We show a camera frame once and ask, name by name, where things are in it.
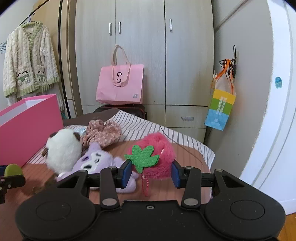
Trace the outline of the green foam ball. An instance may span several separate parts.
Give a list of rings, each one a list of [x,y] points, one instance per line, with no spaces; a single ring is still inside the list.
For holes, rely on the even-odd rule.
[[[6,166],[4,170],[5,177],[18,176],[18,175],[23,176],[23,171],[20,166],[18,166],[17,164],[9,164],[8,166]]]

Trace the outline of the pink strawberry plush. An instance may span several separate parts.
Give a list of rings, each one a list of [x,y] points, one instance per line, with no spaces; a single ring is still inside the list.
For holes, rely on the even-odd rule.
[[[133,171],[142,180],[142,191],[149,195],[149,180],[163,180],[171,176],[171,165],[175,160],[175,151],[168,138],[162,133],[150,133],[138,140],[125,154],[133,165]]]

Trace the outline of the purple plush toy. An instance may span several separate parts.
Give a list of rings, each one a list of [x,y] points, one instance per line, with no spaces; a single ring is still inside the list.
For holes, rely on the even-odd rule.
[[[91,143],[86,153],[76,162],[69,172],[59,174],[56,181],[59,182],[79,170],[86,170],[88,174],[98,174],[104,168],[115,166],[119,168],[124,161],[121,157],[113,157],[104,151],[98,143]]]

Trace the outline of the floral pink scrunchie cloth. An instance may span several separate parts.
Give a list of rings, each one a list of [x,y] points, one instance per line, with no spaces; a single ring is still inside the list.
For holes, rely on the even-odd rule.
[[[98,143],[103,149],[122,136],[120,125],[112,120],[106,122],[102,120],[91,120],[86,128],[85,134],[81,138],[83,148],[88,148],[91,143]]]

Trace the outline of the white brown plush toy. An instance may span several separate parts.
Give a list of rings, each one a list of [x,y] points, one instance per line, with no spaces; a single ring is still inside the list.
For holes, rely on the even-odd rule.
[[[57,175],[70,172],[81,154],[80,134],[67,128],[50,134],[42,152],[47,167]]]

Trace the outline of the white tissue packet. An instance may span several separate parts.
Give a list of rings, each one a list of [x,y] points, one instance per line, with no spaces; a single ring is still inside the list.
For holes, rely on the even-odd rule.
[[[73,129],[74,132],[79,133],[79,135],[83,136],[86,132],[85,126],[78,126]]]

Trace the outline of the striped table cloth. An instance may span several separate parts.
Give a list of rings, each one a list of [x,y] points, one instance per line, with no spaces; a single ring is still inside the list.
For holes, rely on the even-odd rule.
[[[209,172],[214,161],[214,152],[195,138],[118,109],[110,109],[101,113],[89,113],[78,118],[64,120],[64,127],[73,130],[78,126],[87,126],[91,120],[112,120],[121,126],[121,138],[105,148],[114,156],[123,156],[135,141],[150,133],[160,132],[173,144],[177,161],[181,165],[191,165],[201,168],[203,172]]]

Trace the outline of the pink storage box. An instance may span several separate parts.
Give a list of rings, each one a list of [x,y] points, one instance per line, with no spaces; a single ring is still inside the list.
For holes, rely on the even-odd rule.
[[[28,97],[1,111],[1,165],[22,167],[63,128],[55,94]]]

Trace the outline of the dark suitcase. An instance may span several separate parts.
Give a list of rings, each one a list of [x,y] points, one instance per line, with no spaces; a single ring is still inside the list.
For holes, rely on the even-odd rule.
[[[143,104],[123,104],[123,105],[111,105],[104,104],[99,108],[95,109],[94,113],[100,113],[105,110],[117,108],[119,110],[125,111],[126,113],[135,115],[139,118],[147,119],[147,112],[145,111],[145,107]]]

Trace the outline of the white door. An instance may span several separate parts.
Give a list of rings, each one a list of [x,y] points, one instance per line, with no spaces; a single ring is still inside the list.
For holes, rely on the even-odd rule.
[[[273,69],[263,122],[240,178],[295,212],[295,10],[268,1]],[[282,88],[275,87],[275,78]]]

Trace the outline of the colourful paper gift bag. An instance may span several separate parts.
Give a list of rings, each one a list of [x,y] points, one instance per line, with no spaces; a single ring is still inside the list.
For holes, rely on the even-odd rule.
[[[213,75],[211,98],[205,126],[223,131],[236,100],[233,68],[229,59],[222,62],[222,70]]]

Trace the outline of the pink paper shopping bag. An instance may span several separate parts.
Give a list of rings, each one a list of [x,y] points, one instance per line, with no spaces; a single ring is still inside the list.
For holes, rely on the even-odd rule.
[[[125,58],[123,65],[116,65],[116,53],[121,49]],[[100,70],[96,101],[101,104],[142,104],[144,65],[131,64],[124,49],[116,45],[110,66]]]

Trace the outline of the cream knitted cardigan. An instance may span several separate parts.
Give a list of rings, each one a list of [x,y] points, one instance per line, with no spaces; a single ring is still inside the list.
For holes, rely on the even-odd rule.
[[[41,22],[18,26],[9,34],[3,67],[3,91],[8,105],[30,96],[55,94],[64,109],[60,77],[48,28]]]

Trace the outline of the blue round door sticker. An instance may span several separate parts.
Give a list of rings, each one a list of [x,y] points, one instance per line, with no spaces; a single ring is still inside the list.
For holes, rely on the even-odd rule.
[[[282,88],[282,79],[279,76],[275,78],[275,87]]]

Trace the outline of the grey wardrobe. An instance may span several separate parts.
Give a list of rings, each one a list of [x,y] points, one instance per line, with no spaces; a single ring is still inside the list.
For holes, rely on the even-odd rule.
[[[100,69],[128,57],[144,66],[143,103],[150,121],[205,138],[214,62],[210,1],[63,1],[61,46],[72,117],[99,107]]]

